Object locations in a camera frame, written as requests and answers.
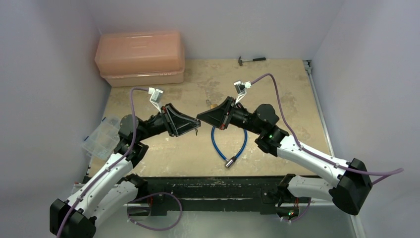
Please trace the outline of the brass padlock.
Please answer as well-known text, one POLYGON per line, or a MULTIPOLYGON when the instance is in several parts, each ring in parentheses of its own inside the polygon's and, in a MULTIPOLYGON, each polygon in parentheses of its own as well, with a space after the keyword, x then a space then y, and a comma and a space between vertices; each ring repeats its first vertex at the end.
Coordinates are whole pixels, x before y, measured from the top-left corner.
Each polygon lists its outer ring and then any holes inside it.
POLYGON ((210 100, 206 100, 206 105, 210 108, 210 109, 214 109, 218 106, 218 104, 214 104, 212 103, 210 100))

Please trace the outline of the blue cable lock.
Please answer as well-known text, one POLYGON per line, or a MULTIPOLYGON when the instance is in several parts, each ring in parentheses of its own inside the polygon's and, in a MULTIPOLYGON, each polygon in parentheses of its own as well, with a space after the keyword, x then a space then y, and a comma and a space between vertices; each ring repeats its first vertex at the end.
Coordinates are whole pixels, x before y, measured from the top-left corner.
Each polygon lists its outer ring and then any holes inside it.
POLYGON ((242 143, 241 148, 239 149, 239 151, 230 159, 228 159, 223 153, 222 151, 219 149, 216 140, 215 140, 215 131, 216 131, 216 127, 212 127, 211 131, 210 131, 210 138, 211 138, 211 142, 212 145, 216 151, 216 153, 219 155, 219 157, 225 161, 225 168, 230 169, 232 167, 232 165, 237 161, 237 159, 242 155, 242 153, 245 151, 247 142, 248 142, 248 133, 245 129, 243 129, 243 133, 244 133, 244 140, 242 143))

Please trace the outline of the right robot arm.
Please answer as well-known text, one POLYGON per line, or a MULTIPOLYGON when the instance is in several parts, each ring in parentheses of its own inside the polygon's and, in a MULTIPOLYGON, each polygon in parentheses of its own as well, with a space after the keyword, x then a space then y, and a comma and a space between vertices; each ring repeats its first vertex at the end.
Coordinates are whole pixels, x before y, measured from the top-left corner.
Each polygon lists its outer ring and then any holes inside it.
POLYGON ((234 125, 255 133, 258 135, 255 143, 264 153, 292 161, 318 175, 318 178, 293 175, 278 188, 281 200, 317 198, 333 202, 347 214, 359 214, 373 187, 364 162, 332 157, 295 140, 277 126, 279 117, 270 104, 261 104, 251 113, 236 106, 234 101, 227 97, 221 105, 199 113, 197 119, 220 130, 234 125))

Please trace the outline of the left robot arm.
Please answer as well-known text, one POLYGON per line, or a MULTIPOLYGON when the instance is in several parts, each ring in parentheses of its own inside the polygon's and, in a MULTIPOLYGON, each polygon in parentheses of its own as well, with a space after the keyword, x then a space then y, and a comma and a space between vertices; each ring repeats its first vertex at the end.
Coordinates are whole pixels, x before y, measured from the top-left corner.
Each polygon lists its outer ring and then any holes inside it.
POLYGON ((58 238, 92 238, 124 204, 145 201, 147 182, 130 173, 149 148, 142 140, 163 132, 178 137, 200 125, 198 119, 179 112, 172 104, 164 105, 148 120, 126 115, 119 123, 117 146, 105 165, 65 201, 56 199, 51 204, 50 232, 58 238))

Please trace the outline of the clear plastic screw organizer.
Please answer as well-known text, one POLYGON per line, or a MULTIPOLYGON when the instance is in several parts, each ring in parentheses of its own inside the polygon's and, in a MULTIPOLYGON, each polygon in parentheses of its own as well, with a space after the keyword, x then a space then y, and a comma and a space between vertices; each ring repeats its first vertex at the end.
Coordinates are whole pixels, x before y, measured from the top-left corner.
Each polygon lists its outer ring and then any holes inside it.
POLYGON ((82 148, 87 151, 89 157, 106 161, 113 154, 120 141, 119 130, 119 117, 105 117, 99 126, 83 141, 82 148))

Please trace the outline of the pink plastic toolbox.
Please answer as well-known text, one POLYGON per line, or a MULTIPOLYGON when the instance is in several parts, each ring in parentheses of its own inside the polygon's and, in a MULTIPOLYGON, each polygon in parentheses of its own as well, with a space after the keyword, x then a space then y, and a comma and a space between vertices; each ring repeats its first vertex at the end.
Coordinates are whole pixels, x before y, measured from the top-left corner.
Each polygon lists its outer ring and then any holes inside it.
POLYGON ((178 31, 103 34, 95 63, 111 87, 182 83, 185 50, 178 31))

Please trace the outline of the small black-handled hammer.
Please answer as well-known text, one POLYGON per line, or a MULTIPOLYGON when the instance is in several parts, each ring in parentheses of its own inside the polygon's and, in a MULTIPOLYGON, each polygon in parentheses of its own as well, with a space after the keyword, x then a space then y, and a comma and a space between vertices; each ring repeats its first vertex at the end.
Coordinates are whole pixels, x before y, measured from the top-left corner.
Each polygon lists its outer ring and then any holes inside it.
POLYGON ((239 56, 239 58, 238 58, 238 64, 239 64, 239 66, 243 66, 243 64, 246 63, 246 62, 265 61, 265 60, 266 60, 266 57, 253 58, 253 59, 242 59, 242 57, 239 56))

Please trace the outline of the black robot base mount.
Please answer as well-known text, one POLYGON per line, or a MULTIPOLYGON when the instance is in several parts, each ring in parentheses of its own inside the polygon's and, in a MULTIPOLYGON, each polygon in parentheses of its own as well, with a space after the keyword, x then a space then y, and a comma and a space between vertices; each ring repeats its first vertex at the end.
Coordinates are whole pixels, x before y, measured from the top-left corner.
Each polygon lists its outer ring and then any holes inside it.
POLYGON ((308 197, 296 198, 286 189, 286 176, 140 177, 128 175, 118 183, 131 182, 139 203, 151 206, 151 215, 169 211, 258 212, 287 215, 287 208, 302 207, 308 197))

